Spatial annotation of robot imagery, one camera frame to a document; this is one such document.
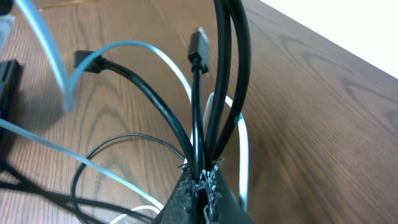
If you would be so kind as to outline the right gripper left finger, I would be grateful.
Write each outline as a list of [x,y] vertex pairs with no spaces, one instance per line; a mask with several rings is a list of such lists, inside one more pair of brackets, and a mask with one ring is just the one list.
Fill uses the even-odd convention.
[[166,205],[154,218],[153,223],[199,223],[201,218],[197,214],[197,200],[194,193],[194,180],[188,166],[182,167],[182,174],[169,197]]

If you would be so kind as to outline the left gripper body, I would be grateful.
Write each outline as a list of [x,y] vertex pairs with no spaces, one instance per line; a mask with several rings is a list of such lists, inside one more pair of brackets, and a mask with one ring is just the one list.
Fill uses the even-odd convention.
[[22,67],[16,59],[1,62],[1,119],[6,119],[11,107]]

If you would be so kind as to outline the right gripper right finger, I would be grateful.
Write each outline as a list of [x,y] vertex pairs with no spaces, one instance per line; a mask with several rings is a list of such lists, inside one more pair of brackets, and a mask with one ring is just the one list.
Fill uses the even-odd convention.
[[206,205],[203,209],[205,223],[254,224],[252,218],[238,203],[218,165],[203,171]]

